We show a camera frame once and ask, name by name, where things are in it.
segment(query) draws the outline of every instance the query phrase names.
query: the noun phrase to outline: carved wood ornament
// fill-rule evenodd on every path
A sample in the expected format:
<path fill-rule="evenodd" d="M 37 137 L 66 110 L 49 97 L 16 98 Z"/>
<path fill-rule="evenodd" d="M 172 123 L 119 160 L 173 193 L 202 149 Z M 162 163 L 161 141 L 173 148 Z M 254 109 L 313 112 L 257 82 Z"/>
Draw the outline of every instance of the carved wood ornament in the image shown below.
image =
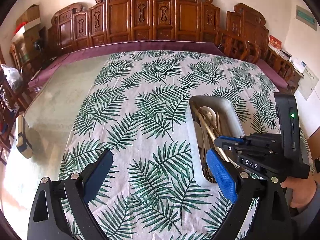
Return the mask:
<path fill-rule="evenodd" d="M 52 17 L 49 49 L 55 56 L 103 44 L 136 40 L 214 42 L 220 9 L 213 0 L 96 0 L 73 3 Z"/>

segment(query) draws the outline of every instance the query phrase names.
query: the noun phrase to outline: person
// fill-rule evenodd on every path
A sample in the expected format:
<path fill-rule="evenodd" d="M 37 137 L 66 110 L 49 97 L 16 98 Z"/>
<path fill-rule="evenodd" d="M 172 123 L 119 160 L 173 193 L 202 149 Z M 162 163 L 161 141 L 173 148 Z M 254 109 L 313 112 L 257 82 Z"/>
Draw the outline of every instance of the person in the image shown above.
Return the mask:
<path fill-rule="evenodd" d="M 312 175 L 308 179 L 288 177 L 281 183 L 283 188 L 292 188 L 291 208 L 297 210 L 292 217 L 299 240 L 320 238 L 320 186 Z"/>

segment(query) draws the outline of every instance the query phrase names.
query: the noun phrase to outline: chopsticks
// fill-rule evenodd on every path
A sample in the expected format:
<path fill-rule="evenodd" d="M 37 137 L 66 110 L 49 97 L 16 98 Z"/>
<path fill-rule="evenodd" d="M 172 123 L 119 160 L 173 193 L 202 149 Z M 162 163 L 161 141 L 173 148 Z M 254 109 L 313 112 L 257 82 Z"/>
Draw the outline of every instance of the chopsticks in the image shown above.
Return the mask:
<path fill-rule="evenodd" d="M 214 142 L 215 138 L 220 136 L 220 131 L 218 130 L 217 126 L 211 121 L 211 119 L 209 118 L 209 116 L 207 116 L 199 107 L 197 107 L 196 103 L 193 101 L 190 101 L 190 106 L 192 111 L 196 114 L 196 116 L 199 118 L 199 121 L 205 126 L 205 128 L 207 129 L 207 132 L 209 133 L 212 142 Z M 211 131 L 211 129 L 209 128 L 209 126 L 207 125 L 206 121 L 204 120 L 203 116 L 206 117 L 206 119 L 208 120 L 208 122 L 210 123 L 210 125 L 212 125 L 213 127 L 213 132 Z M 226 162 L 230 162 L 228 156 L 224 153 L 224 151 L 221 148 L 218 148 L 216 146 L 214 146 L 214 148 L 217 150 L 217 152 L 219 153 L 219 155 L 221 156 L 222 159 L 224 159 Z"/>

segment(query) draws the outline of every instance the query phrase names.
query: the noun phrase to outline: white plastic bag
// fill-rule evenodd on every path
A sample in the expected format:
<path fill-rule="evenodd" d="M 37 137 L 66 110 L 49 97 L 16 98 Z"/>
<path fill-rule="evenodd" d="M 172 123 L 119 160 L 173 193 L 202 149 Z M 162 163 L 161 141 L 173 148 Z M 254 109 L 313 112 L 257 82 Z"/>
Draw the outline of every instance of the white plastic bag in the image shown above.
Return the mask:
<path fill-rule="evenodd" d="M 13 91 L 16 91 L 23 82 L 19 71 L 13 67 L 8 67 L 5 64 L 1 64 L 4 74 L 7 76 L 7 81 Z"/>

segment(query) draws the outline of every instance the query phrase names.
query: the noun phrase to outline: blue gripper pad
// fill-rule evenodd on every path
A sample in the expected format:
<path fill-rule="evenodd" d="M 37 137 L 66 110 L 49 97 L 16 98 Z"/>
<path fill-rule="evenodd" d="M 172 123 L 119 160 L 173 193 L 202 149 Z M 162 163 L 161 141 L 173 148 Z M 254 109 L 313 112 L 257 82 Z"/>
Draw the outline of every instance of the blue gripper pad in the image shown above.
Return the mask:
<path fill-rule="evenodd" d="M 236 193 L 236 182 L 224 165 L 224 163 L 227 164 L 227 162 L 223 161 L 219 154 L 213 149 L 207 151 L 206 160 L 224 197 L 230 199 L 232 203 L 235 203 L 238 197 Z"/>

